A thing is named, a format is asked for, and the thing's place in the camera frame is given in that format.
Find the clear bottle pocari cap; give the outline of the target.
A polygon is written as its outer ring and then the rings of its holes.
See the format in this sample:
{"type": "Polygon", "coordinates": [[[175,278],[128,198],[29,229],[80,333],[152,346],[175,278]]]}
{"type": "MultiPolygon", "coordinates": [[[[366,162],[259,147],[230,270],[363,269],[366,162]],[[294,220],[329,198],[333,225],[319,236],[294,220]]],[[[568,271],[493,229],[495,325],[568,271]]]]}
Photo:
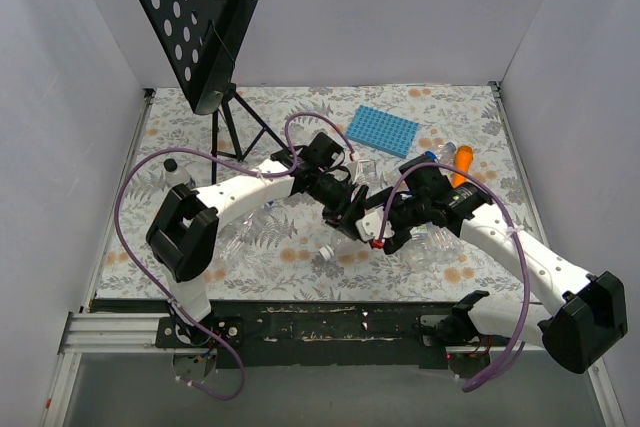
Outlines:
{"type": "Polygon", "coordinates": [[[318,253],[325,261],[332,261],[346,255],[356,254],[368,247],[368,242],[351,239],[339,231],[334,231],[329,240],[318,248],[318,253]]]}

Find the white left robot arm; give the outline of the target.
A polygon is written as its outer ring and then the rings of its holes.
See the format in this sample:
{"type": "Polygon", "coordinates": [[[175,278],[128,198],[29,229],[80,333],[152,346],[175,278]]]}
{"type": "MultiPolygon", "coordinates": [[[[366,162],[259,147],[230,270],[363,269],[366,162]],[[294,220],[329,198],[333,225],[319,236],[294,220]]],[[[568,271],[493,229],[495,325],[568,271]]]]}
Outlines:
{"type": "Polygon", "coordinates": [[[170,304],[181,318],[178,334],[193,347],[205,345],[213,333],[207,317],[211,305],[204,272],[214,257],[218,231],[271,201],[297,193],[320,203],[331,221],[344,215],[354,183],[334,177],[332,167],[344,163],[351,177],[357,160],[324,133],[293,151],[282,149],[253,169],[226,181],[191,189],[172,187],[146,234],[153,256],[164,268],[170,304]]]}

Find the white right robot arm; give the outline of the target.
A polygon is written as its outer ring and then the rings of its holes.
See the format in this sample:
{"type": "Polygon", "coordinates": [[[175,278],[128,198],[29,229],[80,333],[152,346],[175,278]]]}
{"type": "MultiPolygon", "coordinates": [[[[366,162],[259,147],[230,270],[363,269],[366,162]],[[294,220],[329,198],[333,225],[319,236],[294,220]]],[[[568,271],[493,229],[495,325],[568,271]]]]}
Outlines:
{"type": "Polygon", "coordinates": [[[442,342],[475,344],[501,336],[543,347],[560,366],[581,374],[628,332],[624,286],[614,274],[595,275],[576,266],[517,229],[504,203],[484,184],[468,178],[453,187],[446,166],[425,156],[399,169],[410,195],[389,197],[384,220],[393,237],[391,252],[411,228],[433,223],[479,248],[523,285],[523,301],[499,304],[477,290],[455,304],[450,314],[428,328],[442,342]]]}

